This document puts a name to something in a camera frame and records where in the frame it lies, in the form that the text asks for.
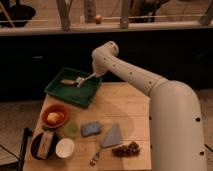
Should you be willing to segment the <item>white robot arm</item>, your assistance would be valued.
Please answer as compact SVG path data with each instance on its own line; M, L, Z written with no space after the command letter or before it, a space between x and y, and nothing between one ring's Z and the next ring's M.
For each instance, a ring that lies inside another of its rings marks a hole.
M150 98L152 171L207 171L201 107L194 90L127 63L118 53L113 41L94 49L93 71L98 76L110 71Z

